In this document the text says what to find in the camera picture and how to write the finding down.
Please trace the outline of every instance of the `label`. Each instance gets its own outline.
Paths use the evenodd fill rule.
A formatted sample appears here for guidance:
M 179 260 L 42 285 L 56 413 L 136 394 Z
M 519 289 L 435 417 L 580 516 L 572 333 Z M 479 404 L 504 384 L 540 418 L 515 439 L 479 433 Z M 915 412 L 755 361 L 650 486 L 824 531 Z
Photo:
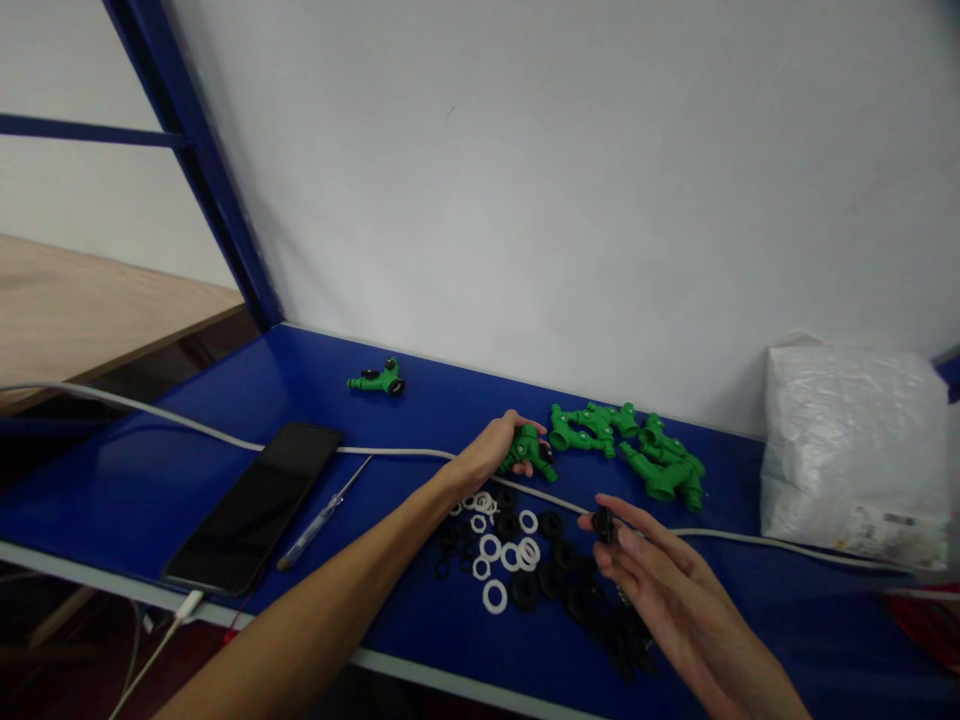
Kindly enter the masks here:
M 905 515 L 870 505 L 854 505 L 837 550 L 899 565 L 939 570 L 946 567 L 944 522 L 925 515 Z

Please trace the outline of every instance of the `white wall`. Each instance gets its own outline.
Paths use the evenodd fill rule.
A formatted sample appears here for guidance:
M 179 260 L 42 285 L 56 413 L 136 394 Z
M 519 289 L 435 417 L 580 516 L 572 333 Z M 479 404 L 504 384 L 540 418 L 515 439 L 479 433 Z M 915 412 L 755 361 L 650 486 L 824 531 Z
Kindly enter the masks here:
M 0 112 L 160 130 L 99 0 L 0 0 Z M 0 136 L 0 233 L 236 287 L 162 148 Z
M 934 0 L 174 0 L 289 319 L 736 431 L 960 340 Z

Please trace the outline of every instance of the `white plastic bag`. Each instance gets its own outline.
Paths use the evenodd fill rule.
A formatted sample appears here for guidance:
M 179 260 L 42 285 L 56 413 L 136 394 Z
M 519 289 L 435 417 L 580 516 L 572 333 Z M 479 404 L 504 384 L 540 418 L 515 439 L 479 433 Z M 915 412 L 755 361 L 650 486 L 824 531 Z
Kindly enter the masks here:
M 767 366 L 767 537 L 946 567 L 947 388 L 911 353 L 782 347 Z

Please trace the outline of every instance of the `forearm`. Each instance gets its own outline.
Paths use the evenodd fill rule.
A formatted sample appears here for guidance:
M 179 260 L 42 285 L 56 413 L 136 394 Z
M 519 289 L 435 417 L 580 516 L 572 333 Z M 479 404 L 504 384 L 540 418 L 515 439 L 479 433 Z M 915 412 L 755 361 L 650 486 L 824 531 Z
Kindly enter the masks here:
M 330 685 L 403 571 L 458 498 L 448 464 L 271 605 L 157 718 L 297 716 Z

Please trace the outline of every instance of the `blue metal frame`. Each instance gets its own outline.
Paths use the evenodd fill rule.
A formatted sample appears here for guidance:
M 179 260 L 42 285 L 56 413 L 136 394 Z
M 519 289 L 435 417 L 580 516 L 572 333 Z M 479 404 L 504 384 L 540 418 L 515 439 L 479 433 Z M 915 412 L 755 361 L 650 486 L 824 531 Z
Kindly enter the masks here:
M 128 130 L 108 125 L 90 125 L 68 120 L 48 120 L 26 115 L 0 114 L 0 135 L 23 135 L 56 140 L 86 140 L 118 145 L 146 145 L 172 150 L 185 148 L 189 138 L 180 133 L 158 133 L 150 130 Z
M 164 132 L 0 114 L 0 134 L 169 148 L 261 331 L 283 311 L 160 0 L 103 0 Z

